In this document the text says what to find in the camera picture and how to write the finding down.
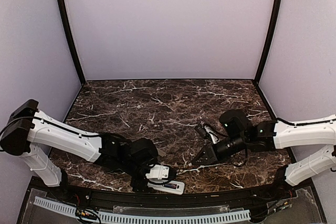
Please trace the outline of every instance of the black pole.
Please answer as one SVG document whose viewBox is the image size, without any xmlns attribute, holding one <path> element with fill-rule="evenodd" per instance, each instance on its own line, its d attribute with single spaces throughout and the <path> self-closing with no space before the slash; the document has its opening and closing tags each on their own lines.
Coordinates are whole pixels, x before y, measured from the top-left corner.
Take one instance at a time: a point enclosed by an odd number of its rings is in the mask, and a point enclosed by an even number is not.
<svg viewBox="0 0 336 224">
<path fill-rule="evenodd" d="M 267 36 L 266 36 L 263 52 L 261 54 L 258 70 L 254 78 L 257 84 L 259 83 L 261 76 L 263 75 L 269 49 L 272 44 L 272 39 L 273 39 L 275 26 L 277 24 L 277 19 L 278 19 L 278 14 L 279 14 L 279 9 L 280 9 L 280 3 L 281 3 L 281 0 L 274 0 L 274 3 L 273 3 L 271 19 L 270 19 L 269 26 L 268 26 L 268 31 L 267 31 Z"/>
<path fill-rule="evenodd" d="M 75 69 L 76 69 L 78 78 L 80 80 L 80 83 L 83 85 L 83 84 L 85 84 L 86 80 L 85 80 L 85 77 L 84 77 L 82 67 L 80 65 L 80 61 L 79 61 L 78 54 L 77 54 L 76 47 L 75 47 L 75 43 L 74 43 L 74 38 L 72 37 L 72 32 L 71 32 L 71 29 L 70 29 L 69 18 L 68 18 L 65 2 L 64 2 L 64 0 L 57 0 L 57 2 L 58 2 L 59 13 L 61 15 L 61 19 L 62 19 L 62 23 L 63 23 L 64 33 L 65 33 L 65 36 L 67 38 L 67 42 L 68 42 L 68 46 L 69 46 L 69 49 L 70 49 L 72 60 L 74 62 L 73 64 L 75 65 Z"/>
</svg>

